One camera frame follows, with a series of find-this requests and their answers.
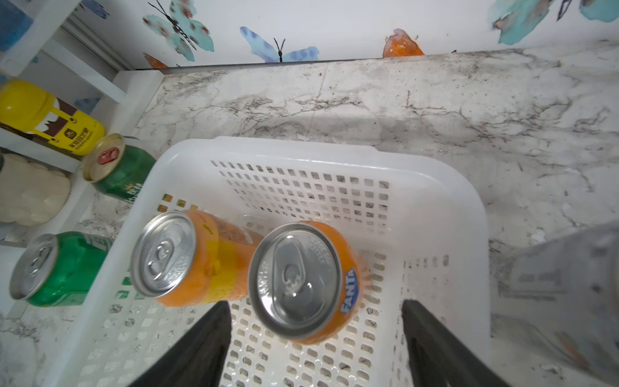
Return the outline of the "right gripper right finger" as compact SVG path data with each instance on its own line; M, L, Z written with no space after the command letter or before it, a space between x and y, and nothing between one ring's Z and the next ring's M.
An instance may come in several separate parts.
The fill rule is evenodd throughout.
M422 303L410 299L401 308L415 386L506 386Z

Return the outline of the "orange yellow soda can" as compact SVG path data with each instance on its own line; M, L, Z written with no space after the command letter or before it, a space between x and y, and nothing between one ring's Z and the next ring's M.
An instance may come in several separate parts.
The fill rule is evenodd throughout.
M143 228L133 249L132 284L165 306L243 299L261 240L262 235L205 211L159 214Z

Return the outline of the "green soda can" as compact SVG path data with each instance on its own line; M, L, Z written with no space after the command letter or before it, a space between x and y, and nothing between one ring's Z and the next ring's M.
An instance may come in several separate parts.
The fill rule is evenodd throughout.
M113 243L82 232L37 237L11 274L11 297L39 307L80 306Z

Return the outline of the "green gold-top beer can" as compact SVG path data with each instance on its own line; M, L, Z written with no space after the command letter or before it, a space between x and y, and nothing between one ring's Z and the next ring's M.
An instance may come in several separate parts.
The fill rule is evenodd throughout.
M82 177L99 193L133 203L155 163L143 141L114 133L101 139L85 158Z

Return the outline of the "orange Fanta can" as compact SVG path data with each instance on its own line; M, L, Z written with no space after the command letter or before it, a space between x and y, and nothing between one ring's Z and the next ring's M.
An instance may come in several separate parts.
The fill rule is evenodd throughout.
M366 259L332 226L288 223L258 245L248 294L259 321L281 338L311 345L345 328L372 282Z

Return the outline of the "white silver tall can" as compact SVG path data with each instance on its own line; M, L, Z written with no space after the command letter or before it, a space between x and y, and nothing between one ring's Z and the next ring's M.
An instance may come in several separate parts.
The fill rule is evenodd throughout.
M491 333L618 383L618 222L490 261Z

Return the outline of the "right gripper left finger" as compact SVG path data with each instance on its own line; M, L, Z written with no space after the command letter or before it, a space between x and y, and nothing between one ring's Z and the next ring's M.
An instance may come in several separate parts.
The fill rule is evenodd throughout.
M231 308L218 302L133 386L218 386L231 344Z

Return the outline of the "white plastic perforated basket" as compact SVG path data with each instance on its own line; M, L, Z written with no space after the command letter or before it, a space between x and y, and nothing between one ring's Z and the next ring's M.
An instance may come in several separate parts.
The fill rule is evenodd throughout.
M224 310L222 386L409 386L402 303L491 357L488 226L473 185L424 156L352 145L186 140L155 164L51 368L48 386L128 386L213 305L156 296L190 262L204 211L264 237Z

